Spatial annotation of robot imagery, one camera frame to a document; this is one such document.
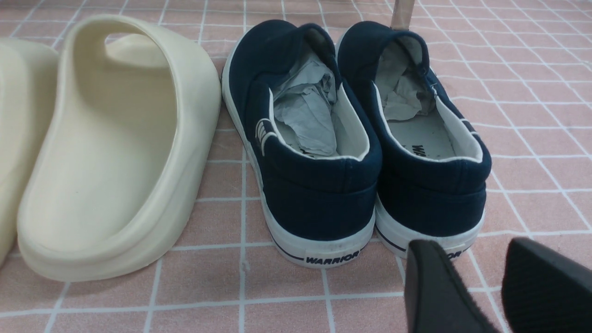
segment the white grout line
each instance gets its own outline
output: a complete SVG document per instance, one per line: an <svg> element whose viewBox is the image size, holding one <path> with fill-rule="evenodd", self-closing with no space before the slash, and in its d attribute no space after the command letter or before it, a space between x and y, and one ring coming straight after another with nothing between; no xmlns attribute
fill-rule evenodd
<svg viewBox="0 0 592 333"><path fill-rule="evenodd" d="M244 333L244 300L246 290L246 271L249 270L249 262L246 258L247 244L247 150L243 147L243 164L241 166L242 174L242 200L240 201L240 289L239 289L239 333Z"/></svg>
<svg viewBox="0 0 592 333"><path fill-rule="evenodd" d="M50 312L51 315L49 316L49 321L47 322L47 325L45 326L45 333L51 333L53 325L56 323L56 318L57 318L57 314L60 312L60 308L62 307L62 303L64 302L64 298L66 297L66 294L68 293L68 290L70 289L70 283L66 282L64 284L64 288L62 289L62 292L60 293L60 296L57 298L56 301L56 305L53 307L53 310Z"/></svg>
<svg viewBox="0 0 592 333"><path fill-rule="evenodd" d="M154 307L156 306L156 295L158 294L158 285L160 284L160 273L162 272L162 260L162 257L160 257L156 261L156 271L154 273L154 282L152 283L150 305L148 306L146 321L144 322L144 333L150 333L150 327L152 326L152 316L154 313Z"/></svg>
<svg viewBox="0 0 592 333"><path fill-rule="evenodd" d="M500 187L500 189L503 191L504 190L504 186L501 185L501 181L497 178L496 173L493 170L491 170L491 176L496 181L496 183ZM514 215L516 215L516 218L518 219L518 222L520 223L520 225L522 226L522 228L524 228L524 231L526 232L526 236L528 236L528 238L530 238L530 239L533 239L533 236L532 236L532 234L530 232L530 229L528 228L528 226L526 225L526 223L522 219L522 216L520 215L520 213L518 213L518 210L516 209L516 206L514 205L514 203L512 202L512 200L510 199L510 196L508 195L508 193L507 192L504 192L503 195L504 195L504 198L506 199L506 201L508 202L508 205L510 205L510 208L514 212Z"/></svg>
<svg viewBox="0 0 592 333"><path fill-rule="evenodd" d="M281 0L281 2L282 2L282 19L284 21L286 21L286 5L284 3L284 0Z"/></svg>
<svg viewBox="0 0 592 333"><path fill-rule="evenodd" d="M473 288L472 292L487 292L495 290L492 288ZM289 303L289 302L318 302L326 300L348 300L348 299L376 299L386 297L403 297L403 292L387 292L387 293L361 293L361 294L339 294L317 296L293 296L293 297L277 297L277 298L261 298L261 299L246 299L246 300L226 300L218 302L198 302L189 304L171 304L171 305L156 305L150 306L132 306L126 308L60 308L60 309L32 309L22 311L0 312L0 318L9 318L26 315L49 315L53 312L60 313L121 313L121 312L148 312L152 311L169 311L181 309L195 309L195 308L209 308L215 306L236 306L236 305L255 305L255 304L270 304L270 303Z"/></svg>
<svg viewBox="0 0 592 333"><path fill-rule="evenodd" d="M352 0L352 5L356 9L356 12L358 12L358 15L360 15L360 21L363 21L364 20L364 16L362 16L362 12L360 11L360 9L358 9L358 6L356 5L356 1L355 0Z"/></svg>
<svg viewBox="0 0 592 333"><path fill-rule="evenodd" d="M471 248L469 248L467 253L469 255L469 258L471 259L471 262L473 263L473 266L475 267L475 270L477 271L477 275L479 276L479 280L481 280L481 284L486 289L488 289L489 287L487 286L487 281L485 280L485 277L483 276L483 272L481 271L481 269L479 268L479 265L477 264L477 260L475 259L475 256L473 255L473 251L471 250ZM493 299L493 295L491 294L491 291L487 290L485 293L487 294L487 298L489 298L489 302L491 303L491 306L493 307L493 312L496 314L497 320L500 322L502 330L504 331L504 333L510 332L508 325L506 323L506 320L504 320L504 316L501 314L500 309L498 308L498 306L496 304L496 300Z"/></svg>
<svg viewBox="0 0 592 333"><path fill-rule="evenodd" d="M195 202L242 201L242 200L246 200L246 201L257 201L257 200L261 200L261 198L260 197L246 197L246 198L242 198L242 197L234 197L234 198L199 198Z"/></svg>
<svg viewBox="0 0 592 333"><path fill-rule="evenodd" d="M327 318L329 320L329 332L335 333L335 317L333 316L333 305L331 304L331 293L329 292L329 281L327 280L327 270L321 269L323 276L323 290L325 293L325 304L327 305Z"/></svg>
<svg viewBox="0 0 592 333"><path fill-rule="evenodd" d="M325 22L325 13L323 12L323 5L321 4L321 0L317 0L318 3L318 12L321 13L321 20L323 20L323 27L325 28L326 32L329 32L329 28L327 27L327 22Z"/></svg>
<svg viewBox="0 0 592 333"><path fill-rule="evenodd" d="M119 15L123 15L123 11L126 10L127 7L127 3L130 2L130 0L126 0L123 5L121 6L121 9L119 9Z"/></svg>
<svg viewBox="0 0 592 333"><path fill-rule="evenodd" d="M208 0L205 0L204 3L204 12L201 16L201 24L200 24L200 35L197 38L197 43L199 45L201 45L201 41L202 41L202 36L204 35L204 25L205 25L205 14L208 12Z"/></svg>
<svg viewBox="0 0 592 333"><path fill-rule="evenodd" d="M562 231L531 231L519 232L513 230L500 230L492 232L482 232L477 237L491 237L500 235L514 235L514 236L564 236L564 235L592 235L592 230L562 230Z"/></svg>
<svg viewBox="0 0 592 333"><path fill-rule="evenodd" d="M165 19L166 14L166 7L169 5L169 0L165 1L165 4L162 6L162 11L160 12L160 17L158 19L157 25L162 25L162 21Z"/></svg>

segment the floor tile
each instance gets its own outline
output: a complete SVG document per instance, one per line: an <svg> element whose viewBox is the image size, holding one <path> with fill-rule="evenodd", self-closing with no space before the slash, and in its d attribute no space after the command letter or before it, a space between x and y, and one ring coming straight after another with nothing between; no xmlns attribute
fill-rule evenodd
<svg viewBox="0 0 592 333"><path fill-rule="evenodd" d="M542 162L563 189L592 188L590 158L543 158Z"/></svg>
<svg viewBox="0 0 592 333"><path fill-rule="evenodd" d="M325 301L246 305L244 333L329 332Z"/></svg>
<svg viewBox="0 0 592 333"><path fill-rule="evenodd" d="M162 262L156 304L237 300L239 259L240 248L167 253Z"/></svg>
<svg viewBox="0 0 592 333"><path fill-rule="evenodd" d="M321 270L305 268L284 259L275 246L247 248L245 297L247 299L322 295Z"/></svg>
<svg viewBox="0 0 592 333"><path fill-rule="evenodd" d="M0 270L0 312L53 309L64 288L62 282L37 275L21 257L7 258Z"/></svg>
<svg viewBox="0 0 592 333"><path fill-rule="evenodd" d="M142 333L146 312L60 313L52 333Z"/></svg>
<svg viewBox="0 0 592 333"><path fill-rule="evenodd" d="M2 332L44 333L49 315L26 315L0 318Z"/></svg>
<svg viewBox="0 0 592 333"><path fill-rule="evenodd" d="M240 243L240 201L198 202L175 246Z"/></svg>
<svg viewBox="0 0 592 333"><path fill-rule="evenodd" d="M501 129L498 127L479 126L476 124L473 126L481 136L481 140L487 145L489 152L493 155L532 155L513 129Z"/></svg>
<svg viewBox="0 0 592 333"><path fill-rule="evenodd" d="M584 152L561 129L521 129L520 134L537 155L581 155Z"/></svg>
<svg viewBox="0 0 592 333"><path fill-rule="evenodd" d="M156 264L121 277L70 285L63 308L124 308L150 304Z"/></svg>
<svg viewBox="0 0 592 333"><path fill-rule="evenodd" d="M513 193L510 200L530 231L582 230L582 220L561 193Z"/></svg>
<svg viewBox="0 0 592 333"><path fill-rule="evenodd" d="M207 163L198 198L240 197L242 175L238 163Z"/></svg>
<svg viewBox="0 0 592 333"><path fill-rule="evenodd" d="M482 237L471 250L488 287L499 287L504 276L506 252L513 235Z"/></svg>
<svg viewBox="0 0 592 333"><path fill-rule="evenodd" d="M395 255L380 242L368 244L356 260L327 270L327 281L331 294L403 291Z"/></svg>
<svg viewBox="0 0 592 333"><path fill-rule="evenodd" d="M505 190L555 190L557 186L534 158L494 158L493 170Z"/></svg>
<svg viewBox="0 0 592 333"><path fill-rule="evenodd" d="M483 223L481 232L487 233L504 230L516 232L525 231L504 194L487 193L487 201L485 202L485 222Z"/></svg>
<svg viewBox="0 0 592 333"><path fill-rule="evenodd" d="M592 234L535 236L535 240L592 270Z"/></svg>
<svg viewBox="0 0 592 333"><path fill-rule="evenodd" d="M157 311L150 333L236 333L239 331L238 306Z"/></svg>
<svg viewBox="0 0 592 333"><path fill-rule="evenodd" d="M332 300L336 333L407 332L403 297Z"/></svg>

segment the tissue paper stuffing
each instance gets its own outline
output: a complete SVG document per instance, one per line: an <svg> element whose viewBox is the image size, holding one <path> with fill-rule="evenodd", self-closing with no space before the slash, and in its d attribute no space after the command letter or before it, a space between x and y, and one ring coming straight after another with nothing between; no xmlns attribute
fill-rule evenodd
<svg viewBox="0 0 592 333"><path fill-rule="evenodd" d="M337 101L333 72L304 44L289 78L274 91L275 120L290 127L300 149L320 155L334 155L337 149L331 118Z"/></svg>

